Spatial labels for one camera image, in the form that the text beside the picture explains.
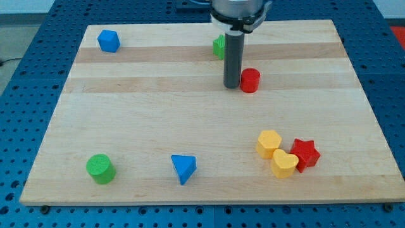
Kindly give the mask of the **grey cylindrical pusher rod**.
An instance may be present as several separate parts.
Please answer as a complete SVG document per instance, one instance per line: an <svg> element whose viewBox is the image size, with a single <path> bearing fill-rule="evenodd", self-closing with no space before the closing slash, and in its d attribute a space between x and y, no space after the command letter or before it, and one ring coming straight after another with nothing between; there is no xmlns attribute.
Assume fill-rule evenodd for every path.
<svg viewBox="0 0 405 228"><path fill-rule="evenodd" d="M244 34L225 34L223 85L235 89L240 84Z"/></svg>

